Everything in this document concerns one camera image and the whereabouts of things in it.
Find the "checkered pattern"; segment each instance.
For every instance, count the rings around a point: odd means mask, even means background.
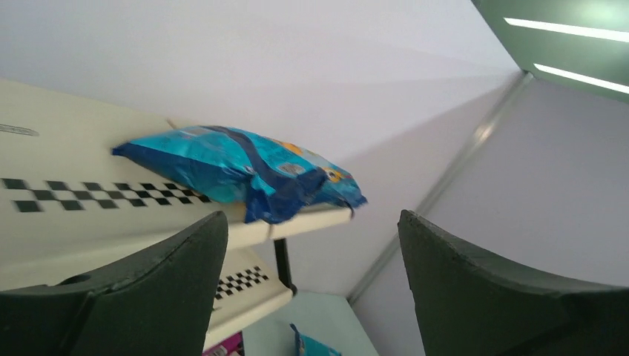
[[[218,282],[217,293],[214,298],[221,300],[239,291],[261,284],[265,280],[269,280],[269,277],[262,272],[260,267],[248,268],[245,271],[222,278]]]
[[[194,204],[211,202],[205,195],[183,188],[172,182],[164,183],[97,183],[71,184],[45,180],[33,182],[33,188],[23,179],[1,178],[5,189],[24,192],[23,200],[13,200],[16,210],[22,213],[44,211],[43,202],[58,202],[65,211],[86,210],[85,203],[97,202],[103,209],[146,207],[148,201],[159,205]]]

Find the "gray wall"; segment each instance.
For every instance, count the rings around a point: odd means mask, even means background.
[[[3,0],[0,76],[347,168],[369,204],[289,242],[296,285],[345,295],[519,69],[467,0],[306,2]]]
[[[629,105],[534,81],[427,216],[517,262],[629,286]],[[355,305],[381,355],[422,355],[401,255]]]

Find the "black square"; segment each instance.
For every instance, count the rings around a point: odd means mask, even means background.
[[[36,213],[43,209],[33,200],[16,200],[13,202],[21,213]]]
[[[56,180],[47,180],[46,184],[50,187],[50,189],[54,191],[69,191],[70,189],[67,187],[67,184],[64,182],[59,182]]]
[[[130,191],[131,190],[131,187],[127,183],[114,183],[114,185],[116,186],[116,188],[118,188],[121,191]]]
[[[32,191],[37,200],[57,200],[52,191]]]
[[[122,193],[120,193],[119,191],[107,191],[107,195],[111,199],[124,199],[125,198],[125,196],[122,195]]]
[[[85,187],[89,191],[101,191],[102,190],[102,187],[98,183],[83,182],[83,185],[85,185]]]
[[[159,191],[165,198],[172,198],[175,196],[172,191]]]
[[[116,205],[113,200],[97,200],[99,202],[100,207],[103,209],[117,209],[118,205]]]
[[[60,200],[59,202],[63,205],[63,209],[67,211],[85,210],[83,205],[77,200]]]
[[[129,199],[129,202],[135,206],[136,208],[140,207],[140,206],[146,206],[146,204],[144,203],[144,201],[142,201],[141,199]]]
[[[169,202],[166,198],[157,198],[155,199],[155,201],[158,202],[160,205],[171,205],[171,202]]]
[[[28,189],[28,186],[23,179],[2,178],[2,183],[6,189]]]
[[[135,191],[140,198],[152,198],[152,196],[147,191]]]
[[[72,193],[78,200],[94,200],[89,191],[72,191]]]

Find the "fluorescent light tube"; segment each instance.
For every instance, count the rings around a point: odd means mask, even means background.
[[[509,19],[507,17],[504,20],[512,25],[518,27],[534,28],[537,30],[567,33],[569,35],[593,37],[595,39],[609,39],[611,41],[629,42],[629,32],[601,30],[599,28],[570,26],[568,24],[553,24],[550,22],[539,22],[521,19]]]
[[[601,79],[592,78],[591,76],[583,76],[581,74],[568,72],[567,70],[561,70],[553,67],[548,67],[546,65],[538,65],[534,64],[535,67],[542,72],[554,74],[556,76],[563,76],[564,78],[576,80],[579,82],[584,82],[588,84],[595,85],[601,88],[607,88],[614,91],[619,91],[621,93],[629,94],[629,87],[627,85],[616,84],[612,82],[608,82]]]

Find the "ceiling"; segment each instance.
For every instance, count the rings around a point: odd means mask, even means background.
[[[536,67],[544,65],[625,86],[629,90],[628,0],[472,0],[507,52],[536,77],[629,103],[629,93],[564,78]],[[507,23],[522,19],[620,31],[617,40],[577,36]]]

